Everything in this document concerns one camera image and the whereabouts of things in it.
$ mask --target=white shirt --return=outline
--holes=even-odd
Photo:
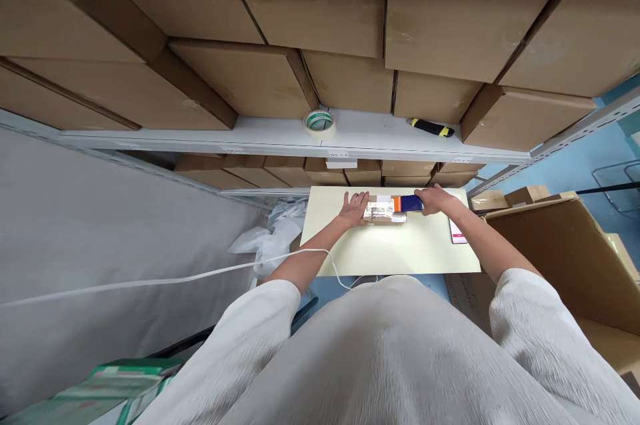
[[[525,270],[499,280],[494,340],[407,276],[347,292],[291,337],[299,302],[284,280],[238,298],[136,425],[640,423],[640,401]]]

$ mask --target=grey wall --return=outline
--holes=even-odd
[[[259,208],[0,129],[0,302],[242,263]],[[0,416],[214,324],[251,269],[0,308]]]

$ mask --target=white shelf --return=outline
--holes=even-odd
[[[63,131],[60,144],[94,149],[139,149],[184,153],[248,153],[329,157],[340,153],[352,158],[453,161],[470,158],[473,163],[522,164],[531,155],[465,145],[459,129],[450,138],[412,128],[403,118],[386,113],[332,109],[337,133],[328,141],[311,138],[296,119],[240,117],[231,131]]]

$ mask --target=yellow board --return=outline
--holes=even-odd
[[[349,195],[413,195],[414,188],[311,187],[301,243],[322,230],[339,212],[345,191]],[[467,205],[463,189],[449,189]],[[468,244],[453,244],[449,219],[442,213],[407,213],[400,226],[367,225],[349,230],[331,249],[340,276],[473,273],[480,263]],[[334,276],[327,257],[318,276]]]

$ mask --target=tape roll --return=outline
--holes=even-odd
[[[333,138],[337,127],[333,116],[328,111],[315,110],[307,113],[303,120],[307,133],[318,141],[326,141]]]

